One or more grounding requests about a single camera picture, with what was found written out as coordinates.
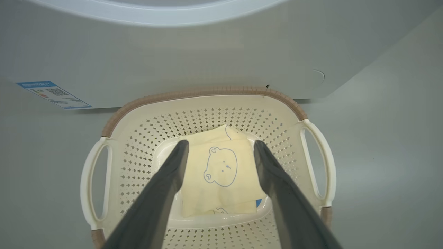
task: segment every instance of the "bear print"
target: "bear print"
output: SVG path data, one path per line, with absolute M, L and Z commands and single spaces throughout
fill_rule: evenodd
M 222 208 L 222 207 L 217 207 L 217 211 L 219 211 L 220 213 L 222 213 L 222 214 L 229 214 L 224 208 Z
M 231 149 L 211 147 L 203 177 L 208 183 L 229 187 L 237 176 L 237 156 Z

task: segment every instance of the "blue label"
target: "blue label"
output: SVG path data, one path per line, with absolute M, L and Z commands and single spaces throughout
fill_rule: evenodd
M 22 82 L 17 85 L 64 109 L 92 107 L 50 81 Z

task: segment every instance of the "laundry basket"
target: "laundry basket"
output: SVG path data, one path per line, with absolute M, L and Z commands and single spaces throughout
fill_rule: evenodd
M 96 248 L 104 244 L 161 166 L 155 156 L 160 145 L 225 124 L 264 141 L 329 225 L 336 184 L 334 160 L 324 136 L 297 103 L 267 88 L 210 87 L 140 98 L 120 108 L 108 121 L 86 159 L 80 188 L 83 213 L 91 225 Z M 313 135 L 323 156 L 324 196 L 317 188 L 305 131 Z M 97 157 L 104 147 L 108 149 L 108 164 L 103 215 L 98 218 L 92 204 L 91 182 Z M 163 241 L 163 248 L 167 249 L 279 247 L 274 215 L 269 206 L 259 217 L 237 215 L 230 224 L 218 226 L 193 224 L 192 220 L 183 224 L 169 222 Z

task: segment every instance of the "yellow cloth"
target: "yellow cloth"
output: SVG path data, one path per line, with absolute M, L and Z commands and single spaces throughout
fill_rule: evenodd
M 257 212 L 266 197 L 246 135 L 227 125 L 185 136 L 189 154 L 181 188 L 183 217 Z

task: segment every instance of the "washing machine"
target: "washing machine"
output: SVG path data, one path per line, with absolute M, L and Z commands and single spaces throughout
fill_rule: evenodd
M 204 86 L 325 97 L 440 4 L 2 0 L 0 82 L 66 109 Z

